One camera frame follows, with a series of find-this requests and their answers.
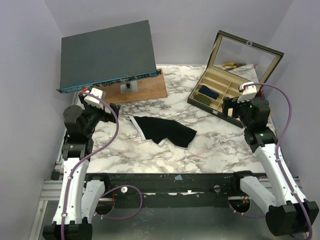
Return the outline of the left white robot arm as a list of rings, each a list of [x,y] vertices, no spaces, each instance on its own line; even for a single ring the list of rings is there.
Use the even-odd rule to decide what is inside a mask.
[[[85,89],[78,95],[81,105],[71,105],[63,112],[63,180],[52,223],[42,231],[46,240],[90,240],[99,199],[110,194],[111,185],[105,179],[85,180],[90,158],[95,154],[92,136],[97,124],[119,123],[120,106],[107,104],[105,95],[96,88]]]

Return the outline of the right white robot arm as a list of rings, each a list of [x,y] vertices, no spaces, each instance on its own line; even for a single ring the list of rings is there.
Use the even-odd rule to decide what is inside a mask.
[[[282,158],[278,139],[267,126],[269,102],[261,97],[239,102],[238,98],[226,97],[222,103],[222,115],[240,119],[244,126],[244,138],[251,151],[262,164],[272,190],[268,190],[258,178],[248,171],[235,173],[230,191],[241,196],[248,194],[265,215],[269,231],[276,237],[298,233],[313,236],[314,223],[319,207],[315,201],[308,201],[297,186]]]

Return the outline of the black underwear white waistband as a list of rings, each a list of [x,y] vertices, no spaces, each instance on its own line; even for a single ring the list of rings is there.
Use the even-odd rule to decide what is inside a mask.
[[[167,140],[180,148],[187,148],[194,140],[197,131],[175,120],[148,117],[129,116],[128,120],[139,133],[141,140],[152,140],[162,147]]]

